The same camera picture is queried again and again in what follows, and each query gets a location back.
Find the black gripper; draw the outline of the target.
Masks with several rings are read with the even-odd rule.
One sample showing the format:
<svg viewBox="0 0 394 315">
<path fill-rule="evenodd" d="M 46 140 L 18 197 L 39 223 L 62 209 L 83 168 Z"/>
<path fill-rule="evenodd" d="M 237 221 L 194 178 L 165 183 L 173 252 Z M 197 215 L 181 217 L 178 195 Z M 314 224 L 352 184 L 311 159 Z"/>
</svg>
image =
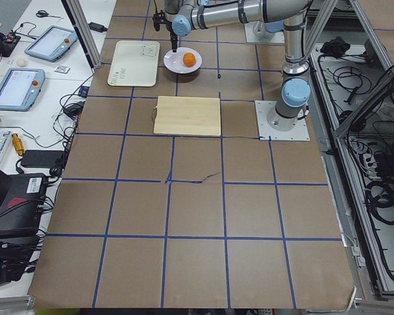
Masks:
<svg viewBox="0 0 394 315">
<path fill-rule="evenodd" d="M 175 53 L 177 52 L 177 35 L 173 30 L 173 21 L 177 15 L 176 14 L 167 14 L 165 16 L 165 24 L 168 32 L 170 33 L 170 41 L 171 41 L 171 50 Z"/>
</svg>

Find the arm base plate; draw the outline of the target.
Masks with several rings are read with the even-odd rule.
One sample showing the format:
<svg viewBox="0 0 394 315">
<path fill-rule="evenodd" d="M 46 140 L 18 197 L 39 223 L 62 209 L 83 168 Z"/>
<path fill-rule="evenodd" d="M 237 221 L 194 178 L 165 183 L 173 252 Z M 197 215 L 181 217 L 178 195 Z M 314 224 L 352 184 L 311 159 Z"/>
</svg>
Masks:
<svg viewBox="0 0 394 315">
<path fill-rule="evenodd" d="M 260 140 L 310 141 L 302 110 L 288 119 L 277 114 L 276 101 L 256 100 L 255 114 Z"/>
<path fill-rule="evenodd" d="M 249 22 L 244 26 L 246 34 L 246 42 L 254 45 L 284 45 L 284 32 L 268 35 L 265 37 L 258 37 L 253 33 L 253 27 L 256 22 Z"/>
</svg>

